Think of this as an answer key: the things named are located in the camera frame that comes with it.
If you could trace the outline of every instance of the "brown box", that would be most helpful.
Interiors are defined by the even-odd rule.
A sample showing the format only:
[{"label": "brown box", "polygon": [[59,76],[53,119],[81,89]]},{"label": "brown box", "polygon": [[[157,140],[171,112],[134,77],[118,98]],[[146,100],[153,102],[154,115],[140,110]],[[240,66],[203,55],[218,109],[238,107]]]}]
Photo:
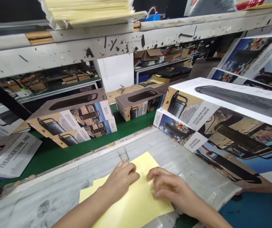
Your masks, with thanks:
[{"label": "brown box", "polygon": [[78,82],[78,79],[67,81],[66,84],[75,83],[75,82]]},{"label": "brown box", "polygon": [[26,122],[45,137],[114,118],[104,89],[45,102]]},{"label": "brown box", "polygon": [[186,78],[181,78],[181,79],[178,79],[178,80],[176,80],[176,81],[172,81],[172,82],[170,82],[170,83],[168,83],[168,84],[164,84],[164,85],[162,85],[162,86],[159,86],[159,87],[156,88],[156,90],[158,90],[158,91],[160,91],[160,92],[162,92],[162,93],[167,93],[168,87],[169,87],[169,86],[175,85],[175,84],[178,84],[178,83],[187,81],[187,80],[188,80],[188,79],[186,79]]},{"label": "brown box", "polygon": [[71,81],[71,80],[75,80],[78,79],[76,75],[73,75],[71,77],[67,77],[67,78],[62,78],[63,81]]},{"label": "brown box", "polygon": [[166,79],[166,78],[163,78],[163,77],[158,77],[155,74],[153,74],[152,79],[160,81],[160,82],[164,82],[164,83],[170,83],[170,82],[173,82],[173,81],[177,81],[178,79],[187,78],[189,75],[190,74],[185,74],[185,75],[182,75],[182,76],[179,76],[179,77],[176,77],[176,78]]},{"label": "brown box", "polygon": [[47,82],[41,82],[35,85],[31,85],[30,89],[32,91],[38,91],[38,90],[43,90],[43,89],[47,89],[48,87],[48,83]]},{"label": "brown box", "polygon": [[162,56],[162,52],[159,48],[145,51],[137,51],[134,53],[134,58],[141,61],[157,60],[158,56]]},{"label": "brown box", "polygon": [[164,57],[164,61],[165,62],[173,62],[173,61],[180,59],[180,56],[181,56],[181,50],[170,51],[170,54],[168,54]]},{"label": "brown box", "polygon": [[86,76],[86,75],[78,76],[79,81],[83,81],[83,80],[90,79],[90,78],[91,78],[90,76]]},{"label": "brown box", "polygon": [[129,121],[160,108],[162,98],[162,92],[144,88],[116,97],[116,106],[124,120]]}]

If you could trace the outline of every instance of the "plastic sheet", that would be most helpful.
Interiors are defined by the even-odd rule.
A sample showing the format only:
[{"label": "plastic sheet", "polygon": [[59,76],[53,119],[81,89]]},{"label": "plastic sheet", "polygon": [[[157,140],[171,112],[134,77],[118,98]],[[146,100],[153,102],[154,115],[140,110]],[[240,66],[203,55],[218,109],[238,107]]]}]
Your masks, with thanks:
[{"label": "plastic sheet", "polygon": [[[79,203],[81,189],[108,175],[121,161],[119,147],[125,147],[130,160],[149,151],[161,167],[180,175],[217,210],[241,190],[162,131],[149,127],[11,189],[0,199],[0,227],[51,227]],[[145,227],[173,227],[178,216],[175,210]]]}]

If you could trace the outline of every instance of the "box lid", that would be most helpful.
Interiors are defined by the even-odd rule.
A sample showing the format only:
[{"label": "box lid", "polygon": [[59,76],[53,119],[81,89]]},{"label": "box lid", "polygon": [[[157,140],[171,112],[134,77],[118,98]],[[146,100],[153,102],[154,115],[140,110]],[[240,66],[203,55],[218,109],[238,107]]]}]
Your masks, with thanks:
[{"label": "box lid", "polygon": [[146,50],[149,56],[162,56],[162,52],[160,49],[151,49]]},{"label": "box lid", "polygon": [[137,51],[134,53],[134,58],[141,58],[145,51]]}]

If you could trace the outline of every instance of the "workbench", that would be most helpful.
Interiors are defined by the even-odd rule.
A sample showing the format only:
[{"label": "workbench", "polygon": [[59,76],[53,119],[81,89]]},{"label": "workbench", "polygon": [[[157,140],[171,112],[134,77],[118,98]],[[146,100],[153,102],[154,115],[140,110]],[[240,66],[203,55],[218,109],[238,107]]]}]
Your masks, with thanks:
[{"label": "workbench", "polygon": [[[65,149],[38,132],[32,132],[43,141],[41,147],[19,178],[1,181],[0,187],[45,173],[33,180],[23,180],[21,185],[5,188],[6,196],[0,199],[0,227],[51,227],[79,203],[81,189],[114,169],[120,161],[120,148],[126,150],[130,160],[149,151],[161,167],[184,178],[216,210],[241,190],[182,145],[151,127],[155,112],[125,122],[116,105],[111,105],[111,109],[117,132]],[[179,213],[176,209],[144,227],[193,227],[198,222]]]}]

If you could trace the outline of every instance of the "finger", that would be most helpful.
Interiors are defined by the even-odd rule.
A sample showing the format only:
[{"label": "finger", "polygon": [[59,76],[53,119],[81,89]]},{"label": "finger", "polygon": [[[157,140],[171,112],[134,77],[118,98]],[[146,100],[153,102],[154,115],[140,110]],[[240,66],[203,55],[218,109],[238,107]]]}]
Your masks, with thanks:
[{"label": "finger", "polygon": [[130,172],[135,172],[136,171],[136,165],[133,163],[128,163],[127,166],[124,167],[124,172],[125,173],[130,173]]},{"label": "finger", "polygon": [[166,198],[166,199],[169,199],[171,202],[174,202],[176,198],[176,194],[170,190],[162,188],[158,192],[155,193],[155,197]]},{"label": "finger", "polygon": [[161,188],[161,185],[169,185],[170,187],[177,187],[178,182],[177,178],[174,175],[160,174],[154,178],[154,187],[155,192],[158,192]]},{"label": "finger", "polygon": [[140,174],[139,173],[136,173],[136,172],[131,172],[129,175],[128,175],[128,179],[129,179],[129,182],[130,184],[134,183],[136,180],[138,180],[140,178]]},{"label": "finger", "polygon": [[128,164],[129,164],[129,162],[128,162],[128,161],[123,162],[123,164],[121,165],[121,168],[126,167]]},{"label": "finger", "polygon": [[116,166],[116,168],[117,168],[117,167],[120,167],[122,164],[123,164],[123,162],[122,162],[122,161],[121,161],[121,162],[119,162],[119,163],[118,163],[118,165]]},{"label": "finger", "polygon": [[170,174],[172,174],[172,173],[170,173],[169,171],[167,171],[167,170],[165,170],[165,169],[163,169],[163,168],[161,168],[161,167],[155,167],[155,168],[152,168],[152,169],[149,171],[149,173],[148,173],[148,175],[147,175],[147,178],[148,178],[149,180],[151,180],[151,179],[153,179],[154,176],[159,175],[159,174],[167,174],[167,175],[170,175]]}]

